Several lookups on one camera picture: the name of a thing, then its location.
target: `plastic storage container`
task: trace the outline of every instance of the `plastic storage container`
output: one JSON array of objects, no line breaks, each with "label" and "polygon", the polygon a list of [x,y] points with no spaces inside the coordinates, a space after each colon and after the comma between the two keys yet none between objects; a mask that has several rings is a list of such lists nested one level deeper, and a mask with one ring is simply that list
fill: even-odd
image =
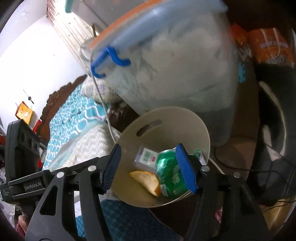
[{"label": "plastic storage container", "polygon": [[[140,115],[163,106],[194,111],[206,124],[212,145],[225,144],[237,88],[234,45],[222,14],[225,5],[150,2],[89,43],[94,75],[106,74],[104,80]],[[115,64],[106,47],[113,47],[131,64]]]}]

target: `orange snack bag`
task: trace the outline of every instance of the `orange snack bag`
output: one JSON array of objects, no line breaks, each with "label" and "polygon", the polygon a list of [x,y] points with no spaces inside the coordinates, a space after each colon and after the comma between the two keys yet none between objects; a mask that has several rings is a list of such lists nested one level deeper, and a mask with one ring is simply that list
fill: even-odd
[{"label": "orange snack bag", "polygon": [[23,119],[28,125],[30,123],[32,113],[33,111],[28,106],[21,103],[18,108],[17,117]]},{"label": "orange snack bag", "polygon": [[248,32],[248,43],[257,63],[277,64],[294,68],[292,51],[276,28],[261,28]]},{"label": "orange snack bag", "polygon": [[233,38],[235,39],[238,54],[240,55],[242,61],[251,60],[252,50],[247,41],[248,33],[236,23],[231,26],[231,32]]}]

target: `blue patterned bed sheet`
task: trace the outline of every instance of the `blue patterned bed sheet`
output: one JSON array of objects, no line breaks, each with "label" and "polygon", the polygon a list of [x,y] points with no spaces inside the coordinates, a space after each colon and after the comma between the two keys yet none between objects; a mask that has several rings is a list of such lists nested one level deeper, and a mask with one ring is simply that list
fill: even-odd
[{"label": "blue patterned bed sheet", "polygon": [[[117,200],[103,200],[101,208],[113,241],[180,241],[173,230],[160,223],[148,208]],[[85,237],[82,216],[76,217],[78,235]]]},{"label": "blue patterned bed sheet", "polygon": [[80,94],[81,86],[75,88],[49,123],[50,140],[43,169],[48,169],[62,145],[82,132],[88,123],[106,118],[101,104]]}]

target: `wooden headboard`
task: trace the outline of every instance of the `wooden headboard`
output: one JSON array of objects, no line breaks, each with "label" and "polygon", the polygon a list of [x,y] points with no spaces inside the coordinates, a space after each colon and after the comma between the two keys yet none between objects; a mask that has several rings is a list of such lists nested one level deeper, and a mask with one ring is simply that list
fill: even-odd
[{"label": "wooden headboard", "polygon": [[49,122],[54,117],[55,113],[59,108],[65,103],[68,96],[73,92],[73,90],[81,84],[87,75],[78,77],[74,83],[68,83],[65,86],[62,86],[58,91],[55,91],[47,100],[46,106],[43,108],[41,119],[41,124],[38,126],[37,135],[40,137],[40,140],[47,145],[50,139],[50,129]]}]

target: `black cable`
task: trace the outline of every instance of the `black cable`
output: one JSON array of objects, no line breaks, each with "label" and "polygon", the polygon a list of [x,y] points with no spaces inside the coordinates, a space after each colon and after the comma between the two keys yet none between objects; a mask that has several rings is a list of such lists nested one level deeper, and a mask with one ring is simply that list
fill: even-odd
[{"label": "black cable", "polygon": [[286,224],[286,222],[283,222],[279,227],[281,227],[281,226],[283,226],[283,225],[285,225]]},{"label": "black cable", "polygon": [[296,202],[296,200],[295,201],[277,201],[277,202],[286,202],[286,203],[293,203],[293,202]]},{"label": "black cable", "polygon": [[279,173],[278,171],[275,171],[275,170],[255,170],[255,169],[247,169],[247,168],[238,168],[238,167],[231,167],[231,166],[228,166],[226,165],[225,163],[221,162],[218,158],[217,158],[217,155],[216,155],[216,147],[214,148],[214,157],[216,159],[217,162],[219,162],[219,164],[221,164],[222,166],[226,167],[226,168],[229,168],[229,169],[233,169],[233,170],[238,170],[238,171],[247,171],[247,172],[259,172],[259,173],[267,173],[267,172],[275,172],[277,173],[285,182],[287,181],[286,178],[281,174]]},{"label": "black cable", "polygon": [[267,147],[269,147],[270,149],[272,149],[273,151],[275,151],[284,161],[288,162],[291,166],[296,166],[296,164],[290,162],[288,159],[286,159],[283,155],[281,155],[280,153],[278,153],[276,150],[273,149],[273,147],[269,144],[267,144],[266,142],[264,142],[263,140],[261,139],[256,139],[256,138],[253,138],[253,137],[248,137],[248,136],[240,136],[240,135],[235,135],[235,136],[232,136],[231,138],[245,138],[245,139],[250,139],[250,140],[253,140],[253,141],[260,141],[262,142],[264,145],[266,145]]},{"label": "black cable", "polygon": [[267,212],[267,211],[269,211],[269,210],[271,210],[271,209],[274,209],[274,208],[276,208],[276,207],[284,207],[284,206],[287,206],[288,204],[290,204],[290,203],[286,203],[286,204],[284,204],[284,205],[278,205],[278,206],[275,206],[275,207],[271,207],[271,208],[269,208],[269,209],[264,210],[262,213]]}]

